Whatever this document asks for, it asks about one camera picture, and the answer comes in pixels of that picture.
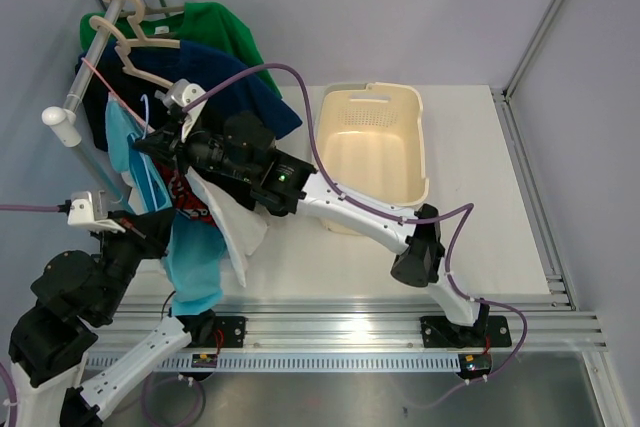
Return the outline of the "blue wire hanger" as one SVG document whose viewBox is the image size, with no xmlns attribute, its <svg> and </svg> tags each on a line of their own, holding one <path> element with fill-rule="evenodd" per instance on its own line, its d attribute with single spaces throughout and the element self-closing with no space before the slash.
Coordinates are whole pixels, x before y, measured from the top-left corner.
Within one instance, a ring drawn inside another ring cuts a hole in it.
<svg viewBox="0 0 640 427">
<path fill-rule="evenodd" d="M 141 127 L 141 133 L 136 137 L 136 140 L 145 140 L 151 133 L 148 96 L 143 94 L 140 98 L 140 102 L 144 106 L 144 122 Z M 170 207 L 171 199 L 166 189 L 164 179 L 155 166 L 153 160 L 149 155 L 138 150 L 136 150 L 136 156 L 140 160 L 144 171 L 144 174 L 140 175 L 140 181 L 142 184 L 139 186 L 139 190 L 147 211 L 154 212 Z"/>
</svg>

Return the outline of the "light blue t shirt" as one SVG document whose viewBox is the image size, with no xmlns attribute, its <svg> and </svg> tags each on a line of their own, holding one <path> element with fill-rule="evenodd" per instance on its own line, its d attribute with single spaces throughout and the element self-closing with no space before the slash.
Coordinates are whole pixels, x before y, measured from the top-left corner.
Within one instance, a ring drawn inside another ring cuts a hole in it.
<svg viewBox="0 0 640 427">
<path fill-rule="evenodd" d="M 108 155 L 113 169 L 130 177 L 137 189 L 144 213 L 174 205 L 170 192 L 151 158 L 133 149 L 143 128 L 113 96 L 105 111 Z M 175 295 L 172 311 L 176 316 L 196 315 L 213 308 L 222 298 L 219 263 L 226 244 L 211 222 L 191 218 L 193 211 L 178 207 L 174 217 L 168 255 L 164 260 L 167 278 Z"/>
</svg>

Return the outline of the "white red print t shirt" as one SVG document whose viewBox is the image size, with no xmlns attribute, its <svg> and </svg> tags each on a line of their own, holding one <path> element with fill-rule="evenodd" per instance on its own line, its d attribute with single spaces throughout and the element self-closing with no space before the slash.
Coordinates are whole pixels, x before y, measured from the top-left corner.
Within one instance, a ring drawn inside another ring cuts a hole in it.
<svg viewBox="0 0 640 427">
<path fill-rule="evenodd" d="M 247 285 L 249 257 L 252 256 L 267 233 L 267 223 L 256 213 L 241 206 L 218 186 L 205 181 L 194 171 L 182 175 L 164 167 L 157 167 L 170 192 L 174 207 L 187 208 L 191 218 L 211 222 L 222 234 L 226 253 L 220 263 L 231 268 L 238 284 Z M 126 185 L 133 186 L 130 177 L 120 174 Z"/>
</svg>

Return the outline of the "pink wire hanger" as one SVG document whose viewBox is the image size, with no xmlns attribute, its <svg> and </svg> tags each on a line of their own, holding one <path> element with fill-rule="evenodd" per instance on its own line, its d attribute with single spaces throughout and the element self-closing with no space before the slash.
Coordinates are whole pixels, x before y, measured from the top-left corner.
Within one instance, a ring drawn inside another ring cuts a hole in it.
<svg viewBox="0 0 640 427">
<path fill-rule="evenodd" d="M 81 56 L 80 60 L 82 64 L 87 67 L 90 72 L 99 79 L 99 81 L 103 84 L 103 86 L 108 90 L 109 94 L 118 102 L 120 107 L 126 111 L 142 128 L 144 133 L 152 133 L 153 128 L 149 125 L 149 109 L 148 109 L 148 101 L 144 101 L 145 105 L 145 117 L 140 117 L 114 90 L 111 84 L 104 78 L 104 76 L 99 72 L 96 66 L 94 66 L 91 62 L 87 60 L 86 57 Z"/>
</svg>

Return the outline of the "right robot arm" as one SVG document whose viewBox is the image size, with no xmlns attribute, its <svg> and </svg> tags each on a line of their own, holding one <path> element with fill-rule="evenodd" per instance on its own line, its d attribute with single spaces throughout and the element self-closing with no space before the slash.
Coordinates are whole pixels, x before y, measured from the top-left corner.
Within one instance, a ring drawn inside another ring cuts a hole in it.
<svg viewBox="0 0 640 427">
<path fill-rule="evenodd" d="M 201 125 L 189 129 L 181 116 L 133 147 L 183 174 L 217 174 L 246 184 L 274 216 L 323 218 L 373 239 L 395 255 L 391 276 L 426 289 L 442 308 L 445 321 L 436 331 L 448 345 L 484 343 L 490 308 L 455 284 L 436 207 L 400 207 L 340 187 L 322 169 L 277 149 L 274 134 L 249 112 L 227 119 L 219 133 Z"/>
</svg>

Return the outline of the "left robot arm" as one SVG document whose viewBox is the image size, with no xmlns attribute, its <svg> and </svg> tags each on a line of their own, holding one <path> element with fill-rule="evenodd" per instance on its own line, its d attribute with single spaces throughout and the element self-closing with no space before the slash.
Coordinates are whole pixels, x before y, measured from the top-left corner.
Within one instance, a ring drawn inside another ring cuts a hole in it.
<svg viewBox="0 0 640 427">
<path fill-rule="evenodd" d="M 214 334 L 213 311 L 164 317 L 139 344 L 95 377 L 81 379 L 96 328 L 114 315 L 144 260 L 167 253 L 172 208 L 134 215 L 108 214 L 92 236 L 100 253 L 65 251 L 33 282 L 35 305 L 11 332 L 7 383 L 9 426 L 100 426 L 165 359 Z"/>
</svg>

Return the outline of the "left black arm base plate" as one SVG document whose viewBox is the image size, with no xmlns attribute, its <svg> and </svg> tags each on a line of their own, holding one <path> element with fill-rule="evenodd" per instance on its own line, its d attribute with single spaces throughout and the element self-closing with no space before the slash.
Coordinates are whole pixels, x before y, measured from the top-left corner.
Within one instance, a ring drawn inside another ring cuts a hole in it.
<svg viewBox="0 0 640 427">
<path fill-rule="evenodd" d="M 247 318 L 244 316 L 217 316 L 213 329 L 200 344 L 203 348 L 241 349 L 246 337 Z"/>
</svg>

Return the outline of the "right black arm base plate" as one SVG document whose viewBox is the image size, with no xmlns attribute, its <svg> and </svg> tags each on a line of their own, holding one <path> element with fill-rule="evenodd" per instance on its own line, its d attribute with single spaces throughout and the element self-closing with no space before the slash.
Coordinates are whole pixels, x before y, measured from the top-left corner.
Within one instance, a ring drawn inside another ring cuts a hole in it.
<svg viewBox="0 0 640 427">
<path fill-rule="evenodd" d="M 425 348 L 465 349 L 513 345 L 510 329 L 504 316 L 489 316 L 473 326 L 458 326 L 444 316 L 420 318 L 423 346 Z"/>
</svg>

